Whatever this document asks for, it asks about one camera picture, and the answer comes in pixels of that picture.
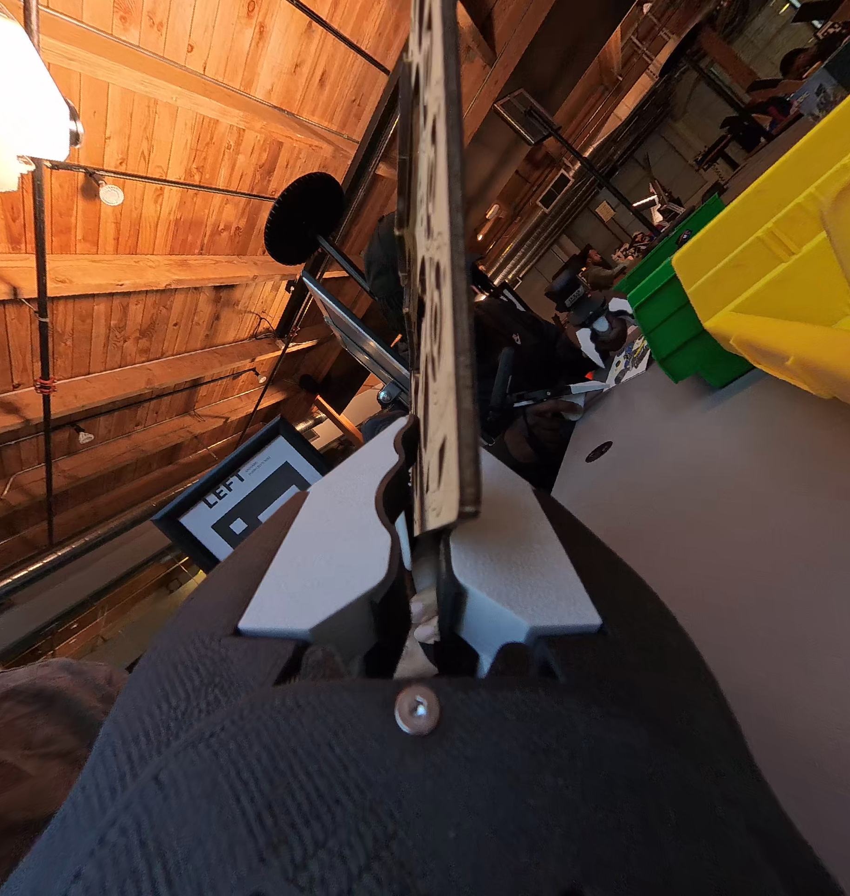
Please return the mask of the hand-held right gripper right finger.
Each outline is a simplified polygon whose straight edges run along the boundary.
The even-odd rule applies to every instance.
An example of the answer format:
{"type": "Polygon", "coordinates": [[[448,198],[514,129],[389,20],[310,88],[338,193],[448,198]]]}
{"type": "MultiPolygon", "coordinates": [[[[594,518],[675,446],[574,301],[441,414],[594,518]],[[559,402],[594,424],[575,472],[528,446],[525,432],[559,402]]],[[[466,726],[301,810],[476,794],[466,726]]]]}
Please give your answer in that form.
{"type": "Polygon", "coordinates": [[[597,633],[597,608],[529,483],[479,452],[478,516],[439,541],[439,673],[485,676],[507,644],[597,633]]]}

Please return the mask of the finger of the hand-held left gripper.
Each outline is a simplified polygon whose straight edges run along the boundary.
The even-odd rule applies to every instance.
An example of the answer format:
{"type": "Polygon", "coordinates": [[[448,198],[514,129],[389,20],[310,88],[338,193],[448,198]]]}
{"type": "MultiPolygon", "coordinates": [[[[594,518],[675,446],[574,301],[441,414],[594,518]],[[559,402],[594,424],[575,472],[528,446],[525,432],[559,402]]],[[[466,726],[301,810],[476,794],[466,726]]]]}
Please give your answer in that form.
{"type": "Polygon", "coordinates": [[[400,544],[400,560],[408,574],[412,595],[418,595],[436,587],[440,536],[428,532],[415,536],[407,514],[400,514],[395,521],[400,544]]]}

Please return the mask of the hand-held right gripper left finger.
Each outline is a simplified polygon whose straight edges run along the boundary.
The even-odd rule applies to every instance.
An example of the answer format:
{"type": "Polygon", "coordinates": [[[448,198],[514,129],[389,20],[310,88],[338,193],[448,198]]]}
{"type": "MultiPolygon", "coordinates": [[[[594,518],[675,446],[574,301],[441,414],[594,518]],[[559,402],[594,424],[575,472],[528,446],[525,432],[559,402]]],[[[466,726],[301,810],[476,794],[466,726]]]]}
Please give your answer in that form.
{"type": "Polygon", "coordinates": [[[410,629],[409,469],[413,416],[393,421],[307,493],[239,633],[334,649],[348,662],[397,662],[410,629]]]}

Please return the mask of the laser-cut wooden parts sheet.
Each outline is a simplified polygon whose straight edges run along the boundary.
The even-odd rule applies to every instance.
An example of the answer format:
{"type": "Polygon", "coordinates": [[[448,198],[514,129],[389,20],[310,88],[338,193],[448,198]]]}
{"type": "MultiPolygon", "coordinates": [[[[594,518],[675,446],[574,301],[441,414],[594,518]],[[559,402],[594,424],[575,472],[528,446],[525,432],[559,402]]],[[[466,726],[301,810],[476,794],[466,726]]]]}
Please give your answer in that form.
{"type": "Polygon", "coordinates": [[[455,2],[410,3],[399,109],[395,227],[410,408],[419,421],[411,487],[414,532],[420,536],[476,517],[481,505],[455,2]]]}

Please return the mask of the grey desk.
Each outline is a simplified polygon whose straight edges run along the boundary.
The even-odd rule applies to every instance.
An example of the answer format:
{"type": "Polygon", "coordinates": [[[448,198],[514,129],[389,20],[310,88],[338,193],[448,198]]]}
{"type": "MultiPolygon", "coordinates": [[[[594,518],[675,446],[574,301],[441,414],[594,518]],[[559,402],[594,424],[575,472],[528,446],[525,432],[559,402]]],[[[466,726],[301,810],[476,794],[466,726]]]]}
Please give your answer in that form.
{"type": "Polygon", "coordinates": [[[850,894],[850,406],[760,371],[713,390],[653,366],[586,410],[552,494],[687,630],[850,894]]]}

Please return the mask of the person's left hand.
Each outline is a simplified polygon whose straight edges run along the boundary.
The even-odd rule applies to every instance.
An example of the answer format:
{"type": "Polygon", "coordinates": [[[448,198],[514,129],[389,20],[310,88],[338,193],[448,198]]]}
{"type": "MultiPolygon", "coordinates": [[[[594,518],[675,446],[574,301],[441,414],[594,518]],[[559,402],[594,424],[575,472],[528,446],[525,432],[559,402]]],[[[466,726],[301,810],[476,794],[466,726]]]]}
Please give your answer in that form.
{"type": "Polygon", "coordinates": [[[393,673],[395,680],[433,678],[438,668],[426,652],[440,640],[439,610],[435,585],[419,591],[409,603],[410,628],[393,673]]]}

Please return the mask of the framed marker sign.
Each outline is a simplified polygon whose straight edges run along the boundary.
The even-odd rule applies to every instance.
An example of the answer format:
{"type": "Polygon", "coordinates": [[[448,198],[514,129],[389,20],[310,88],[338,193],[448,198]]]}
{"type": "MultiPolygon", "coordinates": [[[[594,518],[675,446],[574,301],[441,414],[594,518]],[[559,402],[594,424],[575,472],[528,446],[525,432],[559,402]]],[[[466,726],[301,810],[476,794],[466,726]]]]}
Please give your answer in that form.
{"type": "Polygon", "coordinates": [[[289,499],[329,472],[329,461],[277,417],[151,521],[208,573],[289,499]]]}

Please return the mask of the green plastic bin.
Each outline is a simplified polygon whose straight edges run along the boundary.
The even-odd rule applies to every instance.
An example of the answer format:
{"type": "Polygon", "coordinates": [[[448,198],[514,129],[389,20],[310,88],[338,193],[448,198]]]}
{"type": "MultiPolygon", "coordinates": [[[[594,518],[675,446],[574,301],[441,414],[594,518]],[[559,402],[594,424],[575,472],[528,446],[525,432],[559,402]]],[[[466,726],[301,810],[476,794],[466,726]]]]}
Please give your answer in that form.
{"type": "Polygon", "coordinates": [[[673,268],[674,254],[724,210],[714,195],[672,226],[616,286],[632,307],[653,359],[673,383],[700,376],[720,389],[753,371],[703,327],[673,268]]]}

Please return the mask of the yellow plastic bin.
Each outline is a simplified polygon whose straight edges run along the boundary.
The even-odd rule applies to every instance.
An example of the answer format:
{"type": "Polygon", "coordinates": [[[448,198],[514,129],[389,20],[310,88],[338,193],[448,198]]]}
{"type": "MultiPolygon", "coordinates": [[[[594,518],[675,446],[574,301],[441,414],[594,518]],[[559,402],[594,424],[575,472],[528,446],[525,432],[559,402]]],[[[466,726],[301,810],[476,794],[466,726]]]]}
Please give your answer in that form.
{"type": "Polygon", "coordinates": [[[850,95],[672,264],[724,349],[850,405],[850,95]]]}

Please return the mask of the hanging black screen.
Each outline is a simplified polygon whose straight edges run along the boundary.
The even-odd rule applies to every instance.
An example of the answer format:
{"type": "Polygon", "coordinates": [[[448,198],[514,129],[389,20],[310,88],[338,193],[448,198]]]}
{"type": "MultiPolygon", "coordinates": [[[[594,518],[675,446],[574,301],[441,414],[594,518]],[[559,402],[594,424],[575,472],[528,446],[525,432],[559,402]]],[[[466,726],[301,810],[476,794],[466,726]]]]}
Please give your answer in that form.
{"type": "Polygon", "coordinates": [[[556,137],[555,119],[524,88],[499,98],[493,111],[530,147],[556,137]]]}

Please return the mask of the white lamp shade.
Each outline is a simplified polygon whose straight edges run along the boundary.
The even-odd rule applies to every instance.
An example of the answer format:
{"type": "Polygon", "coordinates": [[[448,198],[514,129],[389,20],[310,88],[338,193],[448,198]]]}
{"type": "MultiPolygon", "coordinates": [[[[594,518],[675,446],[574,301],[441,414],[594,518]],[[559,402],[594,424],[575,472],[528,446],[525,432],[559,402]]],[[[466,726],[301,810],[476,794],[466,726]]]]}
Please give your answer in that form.
{"type": "Polygon", "coordinates": [[[66,161],[83,125],[27,31],[0,3],[0,193],[18,189],[33,160],[66,161]]]}

